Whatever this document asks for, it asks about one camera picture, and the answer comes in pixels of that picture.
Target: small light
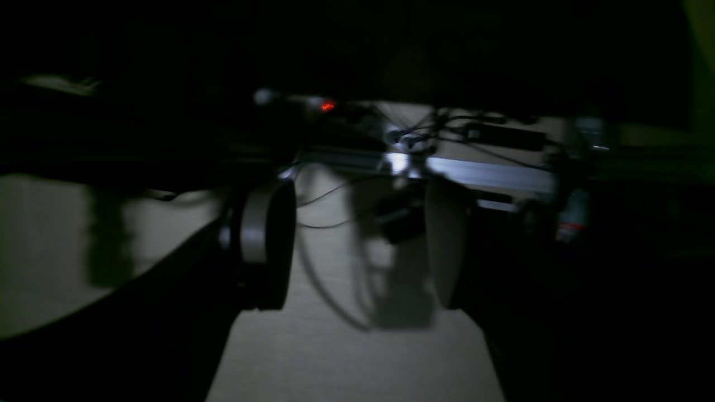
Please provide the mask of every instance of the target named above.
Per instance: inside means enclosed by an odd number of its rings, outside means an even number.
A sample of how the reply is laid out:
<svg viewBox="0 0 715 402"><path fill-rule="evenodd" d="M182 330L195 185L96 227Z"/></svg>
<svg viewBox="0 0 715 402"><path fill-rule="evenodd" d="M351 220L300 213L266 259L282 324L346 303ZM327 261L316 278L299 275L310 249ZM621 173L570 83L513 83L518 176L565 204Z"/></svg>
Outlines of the small light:
<svg viewBox="0 0 715 402"><path fill-rule="evenodd" d="M324 112L329 112L335 108L335 102L333 101L325 101L322 103L320 106L321 110Z"/></svg>

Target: red led light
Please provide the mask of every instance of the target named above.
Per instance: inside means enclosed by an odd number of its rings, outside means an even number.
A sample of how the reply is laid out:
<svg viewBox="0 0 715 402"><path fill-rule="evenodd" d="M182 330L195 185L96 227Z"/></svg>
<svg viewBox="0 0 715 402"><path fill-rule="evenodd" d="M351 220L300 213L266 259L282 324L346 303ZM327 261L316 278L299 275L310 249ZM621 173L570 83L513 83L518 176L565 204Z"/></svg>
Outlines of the red led light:
<svg viewBox="0 0 715 402"><path fill-rule="evenodd" d="M322 103L322 106L320 106L321 110L324 112L329 112L335 108L335 102L333 101L325 101Z"/></svg>

